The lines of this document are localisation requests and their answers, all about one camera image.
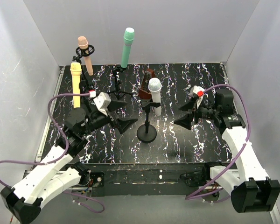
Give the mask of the tall black clip stand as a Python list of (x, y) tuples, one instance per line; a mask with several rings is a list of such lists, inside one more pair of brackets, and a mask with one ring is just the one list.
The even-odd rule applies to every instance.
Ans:
[(152, 99), (141, 100), (141, 107), (146, 113), (145, 123), (141, 125), (137, 130), (137, 138), (142, 143), (151, 143), (156, 139), (157, 131), (156, 128), (150, 124), (149, 114), (151, 107), (160, 106), (160, 103), (153, 102)]

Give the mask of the small black tripod clip stand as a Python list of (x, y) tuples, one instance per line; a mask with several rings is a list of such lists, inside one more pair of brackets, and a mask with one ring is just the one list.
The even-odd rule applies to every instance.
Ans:
[(121, 90), (121, 82), (117, 78), (117, 75), (119, 73), (123, 73), (125, 70), (126, 68), (122, 68), (121, 66), (116, 66), (112, 70), (112, 77), (114, 78), (115, 90), (109, 91), (108, 94), (113, 94), (117, 100), (122, 99), (125, 95), (133, 97), (133, 93)]

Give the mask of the white microphone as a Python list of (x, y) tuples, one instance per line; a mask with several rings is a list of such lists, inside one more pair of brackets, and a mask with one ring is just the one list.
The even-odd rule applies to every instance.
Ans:
[(149, 80), (148, 89), (154, 103), (161, 103), (161, 88), (162, 85), (158, 78), (154, 77)]

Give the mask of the yellow microphone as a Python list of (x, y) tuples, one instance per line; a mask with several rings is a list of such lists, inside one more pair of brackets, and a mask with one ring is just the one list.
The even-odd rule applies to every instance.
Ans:
[[(72, 76), (72, 90), (73, 94), (80, 94), (80, 81), (82, 68), (78, 62), (72, 62), (70, 65), (70, 72)], [(79, 108), (81, 104), (80, 96), (73, 96), (73, 107)]]

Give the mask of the pink microphone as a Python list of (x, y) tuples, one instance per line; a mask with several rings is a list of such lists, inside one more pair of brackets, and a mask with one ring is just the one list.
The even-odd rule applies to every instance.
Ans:
[(84, 62), (87, 68), (87, 72), (89, 76), (93, 75), (93, 67), (91, 62), (91, 54), (94, 52), (94, 47), (90, 45), (84, 36), (80, 36), (77, 39), (79, 49), (81, 50), (82, 57), (84, 58)]

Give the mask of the teal microphone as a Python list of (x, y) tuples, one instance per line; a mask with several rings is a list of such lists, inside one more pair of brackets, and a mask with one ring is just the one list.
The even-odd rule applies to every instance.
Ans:
[(131, 45), (134, 41), (135, 30), (133, 28), (126, 28), (124, 32), (124, 45), (121, 58), (121, 67), (126, 68), (129, 61)]

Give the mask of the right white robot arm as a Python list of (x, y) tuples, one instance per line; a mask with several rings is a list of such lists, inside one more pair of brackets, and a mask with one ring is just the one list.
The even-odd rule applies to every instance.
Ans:
[(238, 213), (272, 211), (280, 194), (280, 183), (272, 180), (261, 166), (249, 140), (250, 132), (242, 116), (234, 112), (232, 91), (216, 90), (215, 102), (210, 106), (203, 104), (202, 87), (192, 87), (189, 96), (189, 102), (180, 107), (187, 114), (174, 123), (189, 130), (193, 121), (212, 120), (233, 156), (227, 166), (207, 164), (207, 180), (218, 183), (228, 193)]

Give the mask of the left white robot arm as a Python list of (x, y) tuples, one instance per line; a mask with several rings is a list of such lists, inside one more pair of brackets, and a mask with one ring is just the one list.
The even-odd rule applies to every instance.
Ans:
[(57, 195), (76, 185), (87, 186), (93, 177), (81, 162), (76, 162), (62, 174), (58, 172), (84, 149), (85, 135), (105, 125), (124, 133), (137, 119), (121, 119), (114, 111), (126, 106), (125, 101), (108, 96), (95, 97), (91, 110), (73, 108), (61, 130), (61, 138), (34, 169), (14, 186), (5, 186), (0, 192), (4, 205), (21, 224), (32, 223), (42, 208)]

